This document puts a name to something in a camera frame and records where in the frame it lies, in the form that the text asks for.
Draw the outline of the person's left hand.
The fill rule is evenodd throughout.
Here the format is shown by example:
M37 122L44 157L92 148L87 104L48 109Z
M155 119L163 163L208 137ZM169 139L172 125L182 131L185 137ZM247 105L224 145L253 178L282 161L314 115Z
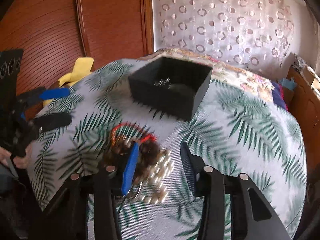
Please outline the person's left hand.
M16 165L19 169L26 169L28 167L29 161L31 159L32 154L32 143L30 143L27 148L25 149L26 155L24 157L16 156L13 159L13 163ZM6 149L2 148L0 149L0 158L1 158L1 164L8 167L9 164L7 162L7 159L9 159L11 156L11 153L7 151Z

